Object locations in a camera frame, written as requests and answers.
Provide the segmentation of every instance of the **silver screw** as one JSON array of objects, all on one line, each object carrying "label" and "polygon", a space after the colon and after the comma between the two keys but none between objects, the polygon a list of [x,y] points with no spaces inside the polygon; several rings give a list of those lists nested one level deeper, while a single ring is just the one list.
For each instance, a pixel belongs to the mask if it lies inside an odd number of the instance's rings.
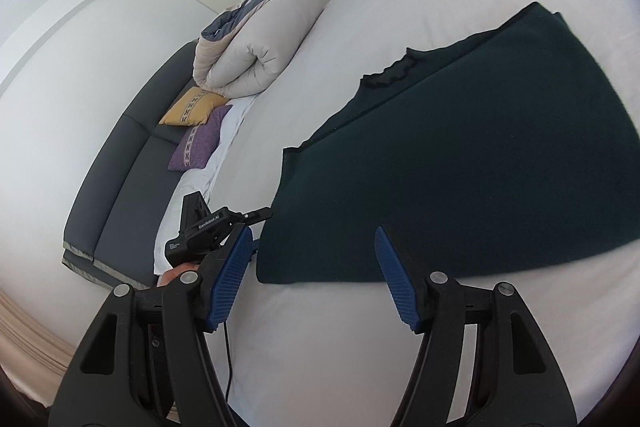
[{"label": "silver screw", "polygon": [[498,284],[498,292],[500,292],[502,295],[505,295],[506,297],[510,297],[514,293],[516,293],[516,288],[514,288],[513,285],[509,284],[508,282],[501,282],[500,284]]},{"label": "silver screw", "polygon": [[128,284],[118,284],[113,289],[113,294],[116,297],[124,297],[127,293],[129,293],[129,285]]},{"label": "silver screw", "polygon": [[436,284],[444,284],[449,280],[449,277],[447,277],[447,274],[443,272],[431,272],[429,279]]},{"label": "silver screw", "polygon": [[180,275],[180,281],[184,284],[191,284],[192,282],[196,282],[198,280],[198,274],[193,271],[188,271]]}]

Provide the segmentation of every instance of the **blue gripper pad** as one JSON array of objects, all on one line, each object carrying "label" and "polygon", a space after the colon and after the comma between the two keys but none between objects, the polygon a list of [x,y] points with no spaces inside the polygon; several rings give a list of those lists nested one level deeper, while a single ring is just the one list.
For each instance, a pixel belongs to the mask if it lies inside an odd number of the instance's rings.
[{"label": "blue gripper pad", "polygon": [[236,299],[242,277],[251,260],[253,241],[254,234],[251,229],[244,227],[211,289],[212,304],[207,324],[213,330],[229,316],[231,305]]},{"label": "blue gripper pad", "polygon": [[421,320],[418,315],[415,289],[383,227],[376,229],[374,248],[400,318],[409,324],[413,331],[416,331]]}]

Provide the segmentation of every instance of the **yellow pillow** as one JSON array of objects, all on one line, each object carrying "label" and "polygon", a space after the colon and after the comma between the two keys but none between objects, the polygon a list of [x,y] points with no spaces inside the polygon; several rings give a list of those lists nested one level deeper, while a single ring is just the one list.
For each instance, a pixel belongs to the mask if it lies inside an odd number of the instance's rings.
[{"label": "yellow pillow", "polygon": [[219,94],[205,91],[199,87],[191,87],[176,103],[166,112],[160,123],[167,125],[200,125],[207,123],[211,111],[225,105],[228,102]]}]

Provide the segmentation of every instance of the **white bed sheet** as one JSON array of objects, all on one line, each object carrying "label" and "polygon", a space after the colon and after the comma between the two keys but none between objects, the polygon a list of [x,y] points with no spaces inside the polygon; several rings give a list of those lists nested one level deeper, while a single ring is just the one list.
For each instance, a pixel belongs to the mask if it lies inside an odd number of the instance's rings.
[{"label": "white bed sheet", "polygon": [[[282,149],[340,110],[363,74],[406,47],[428,50],[495,28],[527,4],[560,11],[640,123],[640,0],[332,0],[287,70],[262,93],[218,173],[210,206],[268,205]],[[260,225],[254,227],[258,235]],[[545,333],[582,418],[640,335],[640,242],[563,266],[464,279],[509,280]],[[253,427],[388,426],[420,337],[383,283],[262,285],[252,262],[229,318],[230,403]],[[210,350],[224,385],[223,335]]]},{"label": "white bed sheet", "polygon": [[180,178],[171,196],[169,205],[164,212],[158,234],[156,235],[156,244],[154,246],[154,274],[162,275],[172,268],[164,256],[164,245],[167,241],[176,237],[180,230],[182,198],[187,194],[199,190],[205,201],[209,201],[210,190],[216,182],[218,173],[220,172],[220,166],[225,160],[226,153],[229,147],[231,147],[238,133],[238,129],[240,129],[244,115],[247,114],[247,111],[249,111],[249,108],[257,97],[258,95],[254,94],[242,98],[235,98],[227,103],[227,105],[231,105],[232,107],[222,120],[222,124],[220,125],[220,143],[216,150],[213,151],[209,161],[207,161],[207,166],[204,169],[190,169]]}]

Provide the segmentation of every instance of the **dark green garment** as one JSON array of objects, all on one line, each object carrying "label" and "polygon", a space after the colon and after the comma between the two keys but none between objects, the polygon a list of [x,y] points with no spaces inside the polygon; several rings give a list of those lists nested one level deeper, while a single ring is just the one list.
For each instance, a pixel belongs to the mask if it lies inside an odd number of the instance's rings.
[{"label": "dark green garment", "polygon": [[453,277],[550,266],[640,237],[640,141],[593,57],[534,3],[365,76],[284,151],[272,207],[261,282],[383,280],[379,225]]}]

